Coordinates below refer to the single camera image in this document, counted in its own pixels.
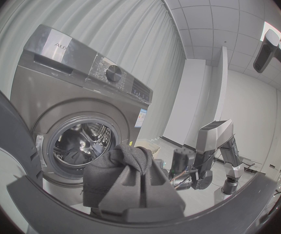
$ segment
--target front-load washing machine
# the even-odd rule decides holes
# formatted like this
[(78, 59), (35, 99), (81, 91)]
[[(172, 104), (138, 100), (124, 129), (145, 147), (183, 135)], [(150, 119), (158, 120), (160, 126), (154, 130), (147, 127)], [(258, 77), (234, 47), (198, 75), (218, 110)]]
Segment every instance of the front-load washing machine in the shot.
[(119, 143), (134, 146), (152, 94), (100, 53), (38, 26), (18, 62), (10, 101), (35, 140), (44, 189), (80, 204), (85, 166)]

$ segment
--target black cloth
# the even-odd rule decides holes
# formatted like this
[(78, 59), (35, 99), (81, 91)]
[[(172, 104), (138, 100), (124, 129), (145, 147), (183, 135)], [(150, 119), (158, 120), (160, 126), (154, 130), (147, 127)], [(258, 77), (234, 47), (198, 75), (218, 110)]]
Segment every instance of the black cloth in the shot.
[(117, 145), (113, 150), (93, 160), (84, 169), (83, 205), (98, 208), (125, 166), (146, 174), (152, 164), (152, 153), (144, 147)]

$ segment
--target laundry basket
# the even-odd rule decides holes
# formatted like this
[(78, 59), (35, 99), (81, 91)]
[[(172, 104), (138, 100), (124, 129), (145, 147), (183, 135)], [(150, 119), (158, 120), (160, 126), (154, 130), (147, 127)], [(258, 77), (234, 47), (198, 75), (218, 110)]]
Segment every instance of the laundry basket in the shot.
[(154, 158), (157, 157), (161, 147), (158, 146), (157, 144), (153, 143), (152, 141), (148, 140), (148, 139), (138, 139), (136, 142), (135, 142), (135, 147), (137, 146), (142, 146), (142, 147), (145, 147), (146, 149), (149, 149), (151, 150), (152, 152), (152, 156)]

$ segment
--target brand logo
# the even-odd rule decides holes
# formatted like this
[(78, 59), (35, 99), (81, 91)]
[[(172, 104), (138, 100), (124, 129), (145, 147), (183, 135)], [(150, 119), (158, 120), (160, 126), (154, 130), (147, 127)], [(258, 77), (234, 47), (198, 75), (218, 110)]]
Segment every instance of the brand logo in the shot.
[(59, 44), (59, 43), (56, 43), (55, 44), (55, 46), (58, 46), (59, 48), (61, 48), (61, 49), (67, 49), (67, 47), (66, 46), (62, 46), (61, 44)]

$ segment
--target button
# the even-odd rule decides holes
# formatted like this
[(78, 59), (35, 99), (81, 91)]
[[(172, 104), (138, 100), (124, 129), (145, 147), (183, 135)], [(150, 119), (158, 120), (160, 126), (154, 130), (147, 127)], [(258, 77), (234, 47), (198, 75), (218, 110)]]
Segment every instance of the button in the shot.
[(118, 66), (111, 65), (106, 70), (106, 77), (109, 81), (118, 82), (122, 77), (122, 71)]

